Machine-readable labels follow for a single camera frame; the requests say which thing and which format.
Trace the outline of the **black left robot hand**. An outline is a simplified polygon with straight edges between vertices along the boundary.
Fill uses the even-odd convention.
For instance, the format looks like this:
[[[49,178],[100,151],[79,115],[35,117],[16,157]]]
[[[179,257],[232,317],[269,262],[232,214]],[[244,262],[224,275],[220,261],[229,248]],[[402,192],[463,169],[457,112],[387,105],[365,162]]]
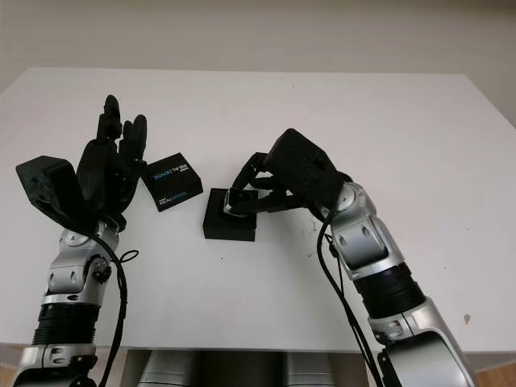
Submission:
[[[119,102],[106,97],[98,119],[97,134],[89,141],[77,167],[77,179],[85,200],[101,219],[123,231],[129,207],[147,162],[147,119],[139,114],[121,121]]]

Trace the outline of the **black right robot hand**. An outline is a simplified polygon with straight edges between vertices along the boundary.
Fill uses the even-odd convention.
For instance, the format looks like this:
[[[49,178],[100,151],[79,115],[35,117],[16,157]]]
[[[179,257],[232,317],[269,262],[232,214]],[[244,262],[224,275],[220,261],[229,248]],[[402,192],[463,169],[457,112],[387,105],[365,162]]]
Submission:
[[[225,194],[223,211],[235,217],[245,218],[260,212],[272,213],[297,208],[312,210],[312,205],[302,196],[294,193],[288,195],[289,189],[273,175],[256,177],[258,173],[267,172],[264,166],[266,156],[266,153],[255,152],[245,163]],[[254,198],[244,189],[247,185],[255,189],[267,190],[269,194],[262,198]]]

